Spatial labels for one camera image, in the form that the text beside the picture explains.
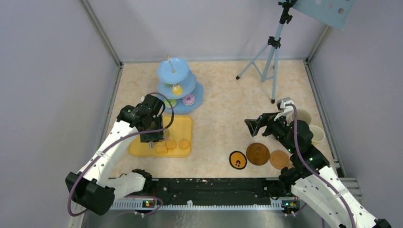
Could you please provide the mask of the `green glazed donut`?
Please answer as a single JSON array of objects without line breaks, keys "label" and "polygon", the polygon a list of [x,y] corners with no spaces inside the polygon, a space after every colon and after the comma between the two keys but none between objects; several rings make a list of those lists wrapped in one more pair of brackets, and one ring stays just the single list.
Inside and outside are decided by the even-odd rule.
[{"label": "green glazed donut", "polygon": [[164,100],[164,104],[167,108],[172,108],[176,106],[176,100],[175,99],[168,99],[168,100]]}]

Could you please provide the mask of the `purple donut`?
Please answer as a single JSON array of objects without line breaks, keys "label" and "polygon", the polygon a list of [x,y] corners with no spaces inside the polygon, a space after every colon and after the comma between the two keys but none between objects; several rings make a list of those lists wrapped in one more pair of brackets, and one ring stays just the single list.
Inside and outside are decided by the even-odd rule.
[{"label": "purple donut", "polygon": [[182,103],[185,106],[190,106],[195,103],[195,96],[193,94],[188,94],[185,97],[182,98]]}]

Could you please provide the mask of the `yellow cupcake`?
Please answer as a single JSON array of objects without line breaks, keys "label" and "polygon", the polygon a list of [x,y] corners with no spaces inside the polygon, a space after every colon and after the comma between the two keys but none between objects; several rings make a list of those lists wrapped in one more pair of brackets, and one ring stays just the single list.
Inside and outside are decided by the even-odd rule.
[{"label": "yellow cupcake", "polygon": [[183,88],[180,84],[174,84],[172,86],[172,93],[174,96],[179,96],[183,93]]}]

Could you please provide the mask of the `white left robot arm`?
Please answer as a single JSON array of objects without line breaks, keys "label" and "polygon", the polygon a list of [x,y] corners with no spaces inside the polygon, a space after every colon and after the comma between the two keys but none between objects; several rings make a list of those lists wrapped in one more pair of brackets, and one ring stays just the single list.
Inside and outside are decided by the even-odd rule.
[{"label": "white left robot arm", "polygon": [[[162,113],[166,106],[161,96],[152,92],[143,96],[136,106],[122,108],[93,157],[77,173],[66,176],[70,216],[80,216],[87,210],[104,215],[118,199],[134,192],[140,196],[152,192],[152,175],[145,170],[134,169],[117,178],[111,178],[110,174],[134,139],[141,137],[141,142],[155,143],[164,138],[167,128],[163,126]],[[84,211],[74,212],[72,203],[82,206]]]}]

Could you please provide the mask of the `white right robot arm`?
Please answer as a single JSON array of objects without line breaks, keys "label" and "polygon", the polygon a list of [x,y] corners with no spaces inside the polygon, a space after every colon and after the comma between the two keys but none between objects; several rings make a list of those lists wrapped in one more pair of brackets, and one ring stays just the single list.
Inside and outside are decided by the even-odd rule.
[{"label": "white right robot arm", "polygon": [[367,211],[342,183],[327,158],[311,143],[313,133],[305,121],[288,123],[277,113],[264,113],[257,119],[245,119],[251,136],[265,127],[263,136],[273,136],[290,153],[292,168],[279,175],[279,191],[297,196],[332,228],[389,228],[384,218]]}]

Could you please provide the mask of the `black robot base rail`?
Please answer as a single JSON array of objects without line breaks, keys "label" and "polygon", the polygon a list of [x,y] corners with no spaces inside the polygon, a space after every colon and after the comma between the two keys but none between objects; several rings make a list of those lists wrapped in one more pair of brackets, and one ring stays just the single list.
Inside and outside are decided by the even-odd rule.
[{"label": "black robot base rail", "polygon": [[155,178],[132,195],[156,196],[163,201],[174,198],[226,196],[277,200],[294,197],[278,178]]}]

